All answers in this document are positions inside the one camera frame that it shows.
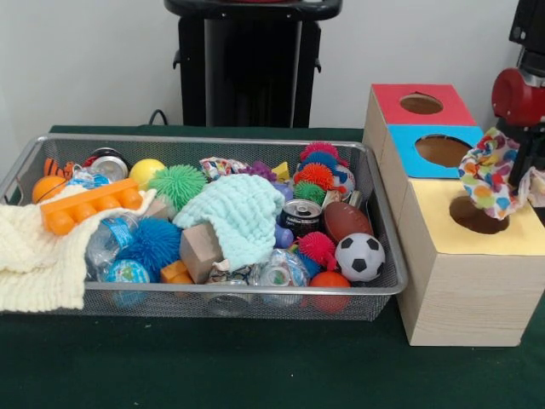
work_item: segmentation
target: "crushed plastic bottle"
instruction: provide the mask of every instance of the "crushed plastic bottle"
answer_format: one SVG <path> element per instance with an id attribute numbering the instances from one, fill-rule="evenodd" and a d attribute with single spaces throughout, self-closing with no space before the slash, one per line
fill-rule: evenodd
<path id="1" fill-rule="evenodd" d="M 100 222 L 85 252 L 88 279 L 102 281 L 118 253 L 132 243 L 137 227 L 138 218 L 130 214 Z"/>

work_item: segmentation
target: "green table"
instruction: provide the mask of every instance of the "green table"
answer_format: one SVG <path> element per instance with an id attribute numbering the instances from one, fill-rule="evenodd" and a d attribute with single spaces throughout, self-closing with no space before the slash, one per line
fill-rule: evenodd
<path id="1" fill-rule="evenodd" d="M 358 140 L 361 130 L 54 127 L 68 133 Z M 5 408 L 545 407 L 545 304 L 515 349 L 412 348 L 372 322 L 0 317 Z"/>

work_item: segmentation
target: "orange spiky ball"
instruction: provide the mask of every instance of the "orange spiky ball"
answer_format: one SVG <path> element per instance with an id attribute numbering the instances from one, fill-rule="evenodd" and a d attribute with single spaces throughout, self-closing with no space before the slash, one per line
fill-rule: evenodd
<path id="1" fill-rule="evenodd" d="M 294 177 L 294 182 L 308 181 L 328 191 L 333 188 L 333 173 L 323 164 L 308 164 Z"/>

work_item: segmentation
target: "wire basket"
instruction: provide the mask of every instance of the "wire basket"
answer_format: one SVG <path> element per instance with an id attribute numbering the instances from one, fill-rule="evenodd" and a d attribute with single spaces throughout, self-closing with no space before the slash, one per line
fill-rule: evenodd
<path id="1" fill-rule="evenodd" d="M 262 141 L 119 135 L 45 135 L 30 142 L 0 185 L 5 204 L 30 203 L 34 183 L 43 176 L 46 158 L 82 163 L 99 147 L 117 149 L 130 163 L 157 158 L 165 165 L 192 164 L 218 156 L 271 166 L 287 161 L 293 174 L 306 141 Z M 283 320 L 374 320 L 391 295 L 406 286 L 407 273 L 390 208 L 372 151 L 360 143 L 334 142 L 350 163 L 357 189 L 386 253 L 377 279 L 352 288 L 231 287 L 85 283 L 83 310 L 57 309 L 49 314 L 146 317 L 239 317 Z"/>

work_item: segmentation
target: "orange building block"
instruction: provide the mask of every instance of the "orange building block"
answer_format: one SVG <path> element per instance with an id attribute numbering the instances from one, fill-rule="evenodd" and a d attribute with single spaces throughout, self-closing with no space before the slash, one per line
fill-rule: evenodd
<path id="1" fill-rule="evenodd" d="M 186 264 L 181 260 L 161 269 L 161 282 L 164 284 L 193 284 Z"/>
<path id="2" fill-rule="evenodd" d="M 138 183 L 132 179 L 124 179 L 44 204 L 41 207 L 42 223 L 46 230 L 62 236 L 69 234 L 76 225 L 99 211 L 117 207 L 137 210 L 141 205 L 142 197 L 138 194 Z"/>

